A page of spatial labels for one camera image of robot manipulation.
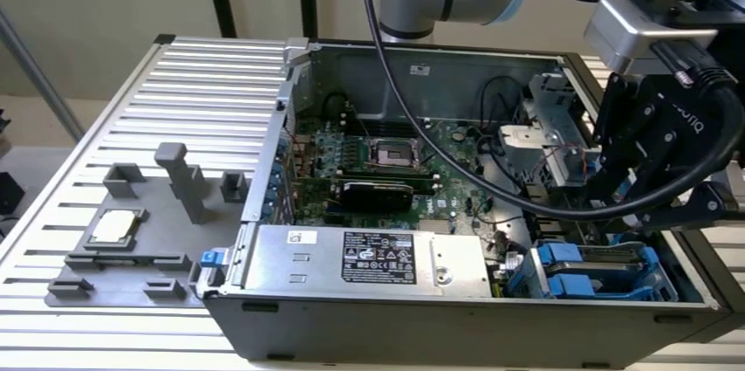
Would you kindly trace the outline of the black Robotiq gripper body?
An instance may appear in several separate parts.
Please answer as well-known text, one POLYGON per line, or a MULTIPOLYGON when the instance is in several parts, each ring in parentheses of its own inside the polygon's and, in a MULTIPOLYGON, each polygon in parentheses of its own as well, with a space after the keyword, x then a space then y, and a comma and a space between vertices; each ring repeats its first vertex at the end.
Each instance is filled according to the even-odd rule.
POLYGON ((641 80, 638 97, 654 111, 637 139, 642 159, 634 179, 637 184, 666 184, 712 153, 722 135, 722 107, 665 75, 641 80))

